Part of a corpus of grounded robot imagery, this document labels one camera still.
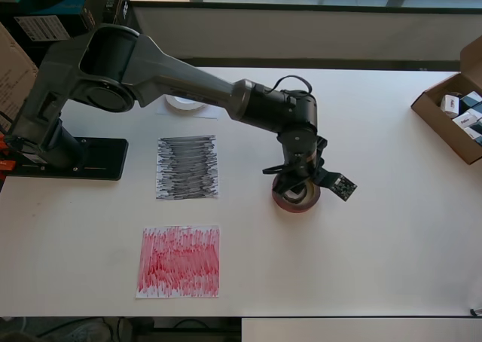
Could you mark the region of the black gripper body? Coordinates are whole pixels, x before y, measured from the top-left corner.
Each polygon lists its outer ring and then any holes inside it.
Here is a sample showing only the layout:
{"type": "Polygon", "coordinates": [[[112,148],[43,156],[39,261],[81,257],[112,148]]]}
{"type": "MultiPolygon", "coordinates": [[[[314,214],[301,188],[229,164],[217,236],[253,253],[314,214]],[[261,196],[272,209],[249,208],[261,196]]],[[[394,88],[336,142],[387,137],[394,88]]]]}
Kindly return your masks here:
{"type": "MultiPolygon", "coordinates": [[[[274,175],[277,178],[297,178],[301,180],[301,190],[304,188],[304,181],[312,180],[316,173],[322,152],[328,145],[328,140],[318,136],[312,149],[308,152],[294,152],[287,145],[282,145],[284,162],[281,165],[268,167],[262,170],[264,175],[274,175]]],[[[273,184],[273,191],[276,191],[276,180],[273,184]]]]}

